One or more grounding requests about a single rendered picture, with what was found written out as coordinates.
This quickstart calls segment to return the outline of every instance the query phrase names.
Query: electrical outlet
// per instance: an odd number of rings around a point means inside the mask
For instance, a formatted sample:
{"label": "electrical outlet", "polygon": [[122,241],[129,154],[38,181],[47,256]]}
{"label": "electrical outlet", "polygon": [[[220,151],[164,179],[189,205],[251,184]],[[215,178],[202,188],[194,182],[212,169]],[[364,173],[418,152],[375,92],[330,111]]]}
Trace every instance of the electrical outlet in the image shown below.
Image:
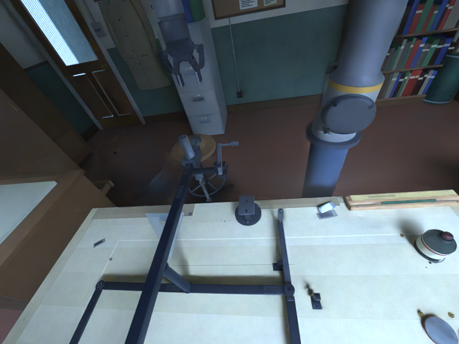
{"label": "electrical outlet", "polygon": [[91,23],[91,26],[92,26],[92,29],[94,30],[94,32],[96,33],[96,36],[97,37],[105,37],[107,36],[107,34],[105,33],[103,27],[102,27],[102,24],[100,22],[95,22],[95,23]]}

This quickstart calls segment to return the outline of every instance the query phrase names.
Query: wooden shelf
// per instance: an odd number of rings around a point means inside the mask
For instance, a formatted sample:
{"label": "wooden shelf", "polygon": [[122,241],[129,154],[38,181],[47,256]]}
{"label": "wooden shelf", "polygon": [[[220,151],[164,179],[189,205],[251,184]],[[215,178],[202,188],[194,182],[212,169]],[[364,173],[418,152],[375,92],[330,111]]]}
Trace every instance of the wooden shelf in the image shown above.
{"label": "wooden shelf", "polygon": [[437,30],[437,31],[427,31],[427,32],[409,33],[409,34],[403,34],[403,35],[400,35],[400,36],[395,36],[394,38],[404,38],[404,37],[413,37],[413,36],[433,35],[433,34],[437,34],[437,33],[451,32],[451,31],[457,31],[457,30],[459,30],[459,28],[444,29],[444,30]]}
{"label": "wooden shelf", "polygon": [[427,69],[427,68],[438,68],[438,67],[443,67],[442,64],[437,64],[435,66],[425,66],[425,67],[413,67],[413,68],[407,68],[407,69],[396,69],[396,70],[381,70],[381,73],[383,74],[389,74],[389,73],[397,73],[397,72],[406,72],[408,70],[416,70],[416,69]]}
{"label": "wooden shelf", "polygon": [[376,106],[390,106],[390,105],[403,105],[403,104],[412,104],[420,103],[426,97],[425,94],[421,95],[409,95],[406,97],[398,98],[386,98],[386,99],[376,99]]}

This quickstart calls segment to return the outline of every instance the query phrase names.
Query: red knob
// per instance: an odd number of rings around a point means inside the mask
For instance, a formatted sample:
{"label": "red knob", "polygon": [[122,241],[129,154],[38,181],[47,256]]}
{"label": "red knob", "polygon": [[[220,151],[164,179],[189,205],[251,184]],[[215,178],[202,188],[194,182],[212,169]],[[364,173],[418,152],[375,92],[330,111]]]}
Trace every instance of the red knob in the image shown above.
{"label": "red knob", "polygon": [[453,235],[449,232],[442,232],[441,237],[445,240],[453,240]]}

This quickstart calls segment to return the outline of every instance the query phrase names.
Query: gray filing cabinet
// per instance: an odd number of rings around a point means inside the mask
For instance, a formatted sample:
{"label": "gray filing cabinet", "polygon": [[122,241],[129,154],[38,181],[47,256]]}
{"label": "gray filing cabinet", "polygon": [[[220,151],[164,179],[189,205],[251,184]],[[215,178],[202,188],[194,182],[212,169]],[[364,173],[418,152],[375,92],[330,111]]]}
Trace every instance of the gray filing cabinet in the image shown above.
{"label": "gray filing cabinet", "polygon": [[[185,86],[181,87],[174,76],[175,87],[177,87],[193,134],[224,134],[228,111],[209,19],[204,18],[200,22],[189,23],[188,28],[193,42],[204,44],[204,67],[201,69],[202,82],[198,85],[193,68],[188,62],[182,62],[180,72]],[[158,31],[158,37],[162,47],[165,47],[160,31]],[[196,61],[199,61],[199,55],[196,51],[194,56]]]}

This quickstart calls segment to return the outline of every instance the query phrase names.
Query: black round base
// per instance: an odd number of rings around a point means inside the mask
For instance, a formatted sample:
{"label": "black round base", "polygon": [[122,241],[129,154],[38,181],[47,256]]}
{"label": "black round base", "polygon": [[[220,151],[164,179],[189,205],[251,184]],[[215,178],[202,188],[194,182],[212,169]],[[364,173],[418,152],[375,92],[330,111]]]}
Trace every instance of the black round base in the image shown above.
{"label": "black round base", "polygon": [[258,204],[255,203],[255,215],[250,215],[250,219],[246,220],[246,215],[239,215],[239,207],[236,208],[236,220],[244,226],[252,226],[256,224],[261,219],[261,208]]}
{"label": "black round base", "polygon": [[445,260],[445,258],[443,258],[443,259],[433,259],[433,258],[430,258],[430,257],[426,256],[424,253],[421,252],[420,249],[418,249],[418,245],[416,245],[416,241],[413,243],[413,246],[414,246],[414,248],[415,248],[417,253],[419,253],[421,256],[423,256],[425,259],[431,261],[432,263],[441,263],[442,261]]}

